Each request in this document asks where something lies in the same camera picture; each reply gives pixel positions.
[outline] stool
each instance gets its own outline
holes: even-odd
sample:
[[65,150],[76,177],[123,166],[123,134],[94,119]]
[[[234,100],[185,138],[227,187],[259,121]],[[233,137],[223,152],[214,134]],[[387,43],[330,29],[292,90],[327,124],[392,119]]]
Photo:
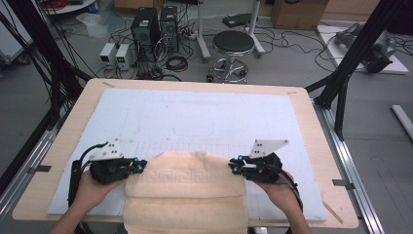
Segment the stool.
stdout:
[[215,51],[227,56],[213,65],[213,77],[224,83],[246,83],[248,67],[235,57],[250,54],[254,50],[254,40],[243,32],[223,31],[213,37],[212,46]]

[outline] human hand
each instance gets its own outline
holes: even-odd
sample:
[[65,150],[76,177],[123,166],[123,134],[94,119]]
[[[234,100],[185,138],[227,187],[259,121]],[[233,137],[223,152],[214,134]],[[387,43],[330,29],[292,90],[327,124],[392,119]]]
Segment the human hand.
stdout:
[[[290,173],[286,173],[291,180],[294,180]],[[271,202],[280,208],[286,215],[296,212],[301,213],[295,194],[284,179],[279,178],[275,183],[254,182],[267,193]]]
[[82,178],[80,179],[79,188],[73,205],[89,211],[99,205],[111,190],[123,182],[125,182],[125,179],[103,185],[92,178],[90,171],[86,171],[82,174]]

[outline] floor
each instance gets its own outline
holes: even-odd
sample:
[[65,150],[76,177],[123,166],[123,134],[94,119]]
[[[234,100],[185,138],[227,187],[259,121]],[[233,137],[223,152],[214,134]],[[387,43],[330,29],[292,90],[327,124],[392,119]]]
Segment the floor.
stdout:
[[[104,23],[109,25],[109,32],[124,26],[122,17],[130,17],[111,10],[111,5],[101,8],[99,12]],[[213,6],[206,8],[213,12]],[[91,38],[87,35],[86,27],[82,24],[70,25],[77,22],[76,15],[67,15],[60,19],[68,31],[69,42],[98,77],[110,77],[111,72],[101,70],[102,65],[98,54],[108,40]],[[220,55],[211,48],[211,36],[219,30],[226,30],[221,22],[222,16],[210,16],[205,20],[206,44],[212,59],[203,63],[196,42],[191,42],[194,55],[189,59],[189,67],[179,73],[183,81],[205,82],[209,68]],[[347,25],[348,22],[331,22],[328,24]],[[258,25],[271,27],[268,18],[260,18]],[[270,41],[271,38],[263,33],[275,33],[276,38],[285,35],[289,45],[298,44],[305,51],[321,48],[321,45],[307,37],[275,29],[257,29],[259,40]],[[314,31],[296,31],[302,35],[319,39]],[[262,43],[267,52],[271,46]],[[297,47],[281,48],[257,58],[255,54],[242,60],[249,67],[248,85],[268,86],[298,86],[306,87],[330,74],[334,69],[331,60],[317,58],[325,68],[315,63],[319,51],[307,54]],[[409,69],[413,70],[413,58],[397,52],[397,58]],[[82,70],[89,69],[80,62]],[[28,136],[37,126],[49,108],[46,88],[35,71],[33,65],[22,65],[14,62],[0,70],[0,173],[3,174],[14,156],[17,155]],[[344,121],[344,138],[355,161],[358,173],[367,190],[373,207],[379,217],[383,229],[387,233],[413,233],[413,142],[401,127],[391,110],[393,104],[399,104],[413,119],[413,73],[406,75],[367,74],[355,72],[350,80],[346,114]],[[310,93],[312,98],[320,91]],[[27,222],[13,220],[11,214],[0,220],[2,233],[45,233],[53,224],[50,222]],[[113,224],[95,224],[95,233],[115,233]],[[270,228],[269,233],[283,233],[282,229]],[[332,230],[313,229],[314,233],[367,233],[360,223],[357,229]]]

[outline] beige towel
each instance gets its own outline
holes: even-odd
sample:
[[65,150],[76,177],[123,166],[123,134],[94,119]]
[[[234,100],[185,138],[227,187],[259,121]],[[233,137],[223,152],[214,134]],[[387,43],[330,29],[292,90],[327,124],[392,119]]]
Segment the beige towel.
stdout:
[[245,184],[228,160],[165,152],[127,181],[124,223],[133,233],[246,233]]

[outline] wooden table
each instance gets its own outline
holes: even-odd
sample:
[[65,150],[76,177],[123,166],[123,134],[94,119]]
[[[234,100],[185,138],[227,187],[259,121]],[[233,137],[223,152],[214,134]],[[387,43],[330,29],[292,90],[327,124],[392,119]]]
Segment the wooden table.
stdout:
[[[310,226],[331,228],[356,228],[358,226],[358,219],[345,187],[334,186],[332,182],[332,179],[342,178],[310,98],[303,88],[109,79],[93,79],[88,83],[42,162],[42,165],[52,166],[51,170],[48,173],[38,172],[34,175],[13,212],[14,219],[59,219],[58,215],[47,214],[47,210],[55,195],[60,176],[94,113],[101,94],[105,89],[110,88],[289,96],[327,213],[327,221],[310,223]],[[122,222],[122,218],[119,216],[87,216],[85,221]],[[249,225],[285,226],[285,223],[251,220]]]

